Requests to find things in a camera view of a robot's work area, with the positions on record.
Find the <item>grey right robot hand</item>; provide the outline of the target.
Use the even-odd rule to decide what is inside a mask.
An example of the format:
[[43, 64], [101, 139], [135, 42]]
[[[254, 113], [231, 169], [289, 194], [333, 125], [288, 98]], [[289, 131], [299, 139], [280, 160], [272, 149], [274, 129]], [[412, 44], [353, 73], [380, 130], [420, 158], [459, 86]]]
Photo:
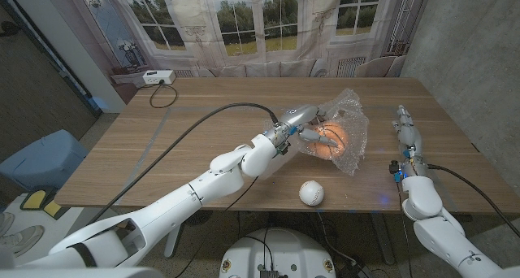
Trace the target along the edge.
[[396, 113], [398, 120], [394, 120], [392, 126], [396, 131], [401, 151], [408, 158], [422, 156], [423, 139], [410, 113], [403, 105], [398, 106]]

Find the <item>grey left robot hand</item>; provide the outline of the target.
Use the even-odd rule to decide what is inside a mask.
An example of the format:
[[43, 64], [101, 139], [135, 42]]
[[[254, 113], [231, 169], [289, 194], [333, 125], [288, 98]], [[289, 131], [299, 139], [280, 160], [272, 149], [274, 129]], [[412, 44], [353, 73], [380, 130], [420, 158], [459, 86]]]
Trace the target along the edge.
[[305, 124], [308, 124], [315, 119], [324, 119], [325, 115], [326, 112], [317, 106], [303, 105], [286, 111], [280, 117], [279, 123], [284, 128], [283, 132], [286, 137], [297, 133], [304, 141], [337, 147], [338, 143], [336, 141], [304, 127]]

